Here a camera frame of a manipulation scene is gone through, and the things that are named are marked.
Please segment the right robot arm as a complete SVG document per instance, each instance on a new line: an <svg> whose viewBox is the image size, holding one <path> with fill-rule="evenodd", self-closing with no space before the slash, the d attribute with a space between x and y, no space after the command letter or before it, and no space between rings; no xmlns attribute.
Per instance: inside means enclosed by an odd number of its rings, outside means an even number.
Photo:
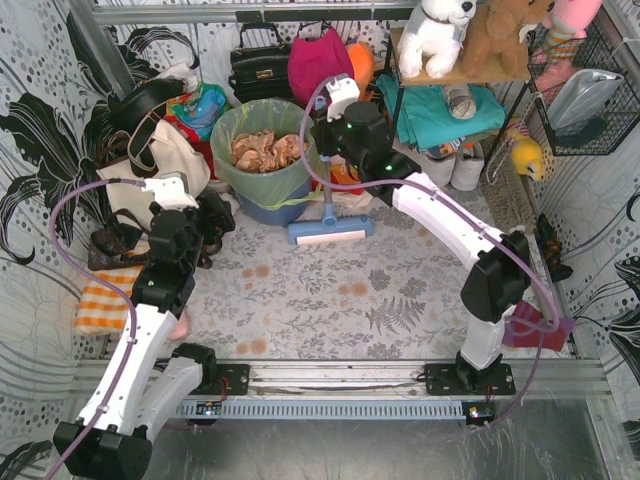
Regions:
<svg viewBox="0 0 640 480"><path fill-rule="evenodd" d="M392 146L378 108L356 101L341 114L316 107L310 129L319 153L340 155L356 170L363 189L419 222L464 265L460 297L471 318L451 364L426 371L433 395L512 395L511 370L502 363L507 319L531 280L529 244L516 231L505 234L454 202L410 157Z"/></svg>

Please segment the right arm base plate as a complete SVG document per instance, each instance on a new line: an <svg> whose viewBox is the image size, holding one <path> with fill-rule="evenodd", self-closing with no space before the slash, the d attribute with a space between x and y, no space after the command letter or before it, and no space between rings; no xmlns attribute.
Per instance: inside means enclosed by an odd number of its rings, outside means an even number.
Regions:
<svg viewBox="0 0 640 480"><path fill-rule="evenodd" d="M511 367L501 363L494 369L472 372L452 363L426 364L426 391L433 396L510 396L516 393Z"/></svg>

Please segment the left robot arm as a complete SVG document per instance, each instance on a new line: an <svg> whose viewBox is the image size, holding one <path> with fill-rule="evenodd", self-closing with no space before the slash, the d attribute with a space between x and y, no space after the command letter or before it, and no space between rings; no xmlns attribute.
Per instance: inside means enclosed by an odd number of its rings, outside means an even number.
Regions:
<svg viewBox="0 0 640 480"><path fill-rule="evenodd" d="M160 377L149 379L159 351L178 324L195 287L206 247L220 249L235 228L229 202L206 190L169 208L155 201L146 261L130 294L128 318L93 395L53 437L58 467L85 479L140 479L154 441L182 400L217 380L213 350L182 344Z"/></svg>

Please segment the green plastic trash bag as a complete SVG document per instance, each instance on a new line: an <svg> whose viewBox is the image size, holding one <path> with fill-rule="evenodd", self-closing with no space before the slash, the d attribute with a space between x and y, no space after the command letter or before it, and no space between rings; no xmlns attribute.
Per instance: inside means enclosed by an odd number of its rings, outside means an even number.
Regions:
<svg viewBox="0 0 640 480"><path fill-rule="evenodd" d="M304 111L281 99L254 100L224 113L210 136L215 176L265 210L314 200L308 172L321 162Z"/></svg>

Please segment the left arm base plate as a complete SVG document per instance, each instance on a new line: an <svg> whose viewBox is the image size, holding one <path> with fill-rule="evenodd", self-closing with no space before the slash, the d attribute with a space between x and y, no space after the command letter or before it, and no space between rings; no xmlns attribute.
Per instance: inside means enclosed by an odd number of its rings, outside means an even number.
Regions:
<svg viewBox="0 0 640 480"><path fill-rule="evenodd" d="M191 395L245 396L248 392L250 366L248 364L220 364L213 380L203 380Z"/></svg>

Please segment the blue floor mop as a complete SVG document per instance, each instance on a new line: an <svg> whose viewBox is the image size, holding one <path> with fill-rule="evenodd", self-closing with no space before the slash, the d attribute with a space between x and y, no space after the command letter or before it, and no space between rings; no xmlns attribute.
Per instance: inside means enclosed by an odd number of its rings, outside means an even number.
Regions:
<svg viewBox="0 0 640 480"><path fill-rule="evenodd" d="M334 208L333 194L350 192L345 185L323 187L324 210L320 220L298 221L287 226L288 242L292 245L312 245L365 239L373 235L373 224L366 215L339 217Z"/></svg>

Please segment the blue plastic trash bin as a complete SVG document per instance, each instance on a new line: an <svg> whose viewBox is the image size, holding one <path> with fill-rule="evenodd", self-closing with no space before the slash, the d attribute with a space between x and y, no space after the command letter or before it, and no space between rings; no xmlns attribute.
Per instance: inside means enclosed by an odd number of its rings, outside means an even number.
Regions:
<svg viewBox="0 0 640 480"><path fill-rule="evenodd" d="M263 225L287 227L310 206L311 194L311 181L307 180L282 201L260 204L239 193L236 198L241 209L252 220Z"/></svg>

